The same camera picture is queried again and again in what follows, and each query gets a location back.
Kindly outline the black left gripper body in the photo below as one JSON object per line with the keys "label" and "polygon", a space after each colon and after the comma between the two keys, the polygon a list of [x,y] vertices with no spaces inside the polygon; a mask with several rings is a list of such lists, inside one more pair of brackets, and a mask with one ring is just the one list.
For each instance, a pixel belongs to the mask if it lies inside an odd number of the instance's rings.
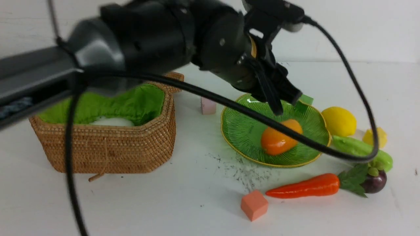
{"label": "black left gripper body", "polygon": [[288,71],[276,63],[266,39],[248,33],[246,18],[232,7],[192,7],[195,54],[192,63],[235,89],[262,94],[261,81],[276,92],[289,88]]}

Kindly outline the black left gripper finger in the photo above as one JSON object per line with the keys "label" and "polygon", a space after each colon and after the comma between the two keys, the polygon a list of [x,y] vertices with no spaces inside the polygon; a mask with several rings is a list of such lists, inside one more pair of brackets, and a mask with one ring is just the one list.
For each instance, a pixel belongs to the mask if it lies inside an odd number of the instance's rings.
{"label": "black left gripper finger", "polygon": [[265,72],[263,65],[260,62],[253,62],[253,69],[255,78],[258,81],[258,86],[253,92],[253,97],[260,102],[268,103],[274,115],[282,115],[283,108],[279,100],[279,95],[271,79]]}
{"label": "black left gripper finger", "polygon": [[303,93],[289,81],[287,75],[285,67],[276,67],[276,89],[281,100],[295,106]]}

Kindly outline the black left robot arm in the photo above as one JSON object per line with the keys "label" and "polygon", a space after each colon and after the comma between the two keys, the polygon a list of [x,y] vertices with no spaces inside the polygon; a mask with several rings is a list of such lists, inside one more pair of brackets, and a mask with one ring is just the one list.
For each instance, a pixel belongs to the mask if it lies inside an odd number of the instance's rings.
{"label": "black left robot arm", "polygon": [[235,89],[268,103],[302,93],[276,63],[271,42],[291,19],[285,1],[249,0],[243,15],[220,0],[133,0],[109,4],[80,21],[69,39],[1,59],[1,129],[85,90],[114,96],[144,82],[172,85],[235,109],[264,124],[274,122],[213,92],[164,74],[189,63]]}

